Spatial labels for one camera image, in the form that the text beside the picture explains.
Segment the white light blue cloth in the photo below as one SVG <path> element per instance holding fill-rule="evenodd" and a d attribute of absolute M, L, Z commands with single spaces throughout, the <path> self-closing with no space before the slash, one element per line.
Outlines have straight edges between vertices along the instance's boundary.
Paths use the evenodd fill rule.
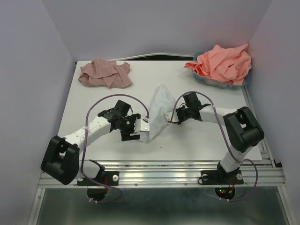
<path fill-rule="evenodd" d="M 168 126 L 165 114 L 173 110 L 175 104 L 174 96 L 165 85 L 157 87 L 149 107 L 149 132 L 142 132 L 139 142 L 150 143 L 163 129 Z"/>

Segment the dusty pink skirt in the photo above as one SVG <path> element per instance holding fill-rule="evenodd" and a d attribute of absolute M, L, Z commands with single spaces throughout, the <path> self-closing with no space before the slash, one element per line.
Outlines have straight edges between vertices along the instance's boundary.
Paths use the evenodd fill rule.
<path fill-rule="evenodd" d="M 127 62 L 118 65 L 115 60 L 95 59 L 80 69 L 78 80 L 87 87 L 105 86 L 110 89 L 122 89 L 133 84 L 128 76 L 130 64 Z"/>

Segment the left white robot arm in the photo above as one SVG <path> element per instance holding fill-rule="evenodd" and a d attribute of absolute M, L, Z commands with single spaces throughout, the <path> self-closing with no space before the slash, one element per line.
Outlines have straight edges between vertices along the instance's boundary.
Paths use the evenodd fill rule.
<path fill-rule="evenodd" d="M 49 141 L 41 170 L 60 183 L 67 185 L 79 173 L 80 154 L 98 138 L 119 130 L 122 141 L 140 139 L 140 132 L 149 132 L 147 119 L 140 114 L 128 116 L 131 105 L 118 100 L 116 105 L 100 112 L 95 119 L 81 129 L 64 137 L 54 136 Z"/>

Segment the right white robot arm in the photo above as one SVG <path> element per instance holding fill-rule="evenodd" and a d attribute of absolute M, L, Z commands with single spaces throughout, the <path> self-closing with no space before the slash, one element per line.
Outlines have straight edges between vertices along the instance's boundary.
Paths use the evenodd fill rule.
<path fill-rule="evenodd" d="M 245 156 L 265 137 L 264 131 L 252 111 L 244 106 L 239 109 L 217 108 L 213 101 L 198 91 L 189 91 L 180 96 L 184 105 L 177 107 L 176 100 L 169 123 L 181 124 L 188 119 L 211 122 L 219 126 L 228 152 L 219 162 L 216 179 L 226 183 L 233 177 Z"/>

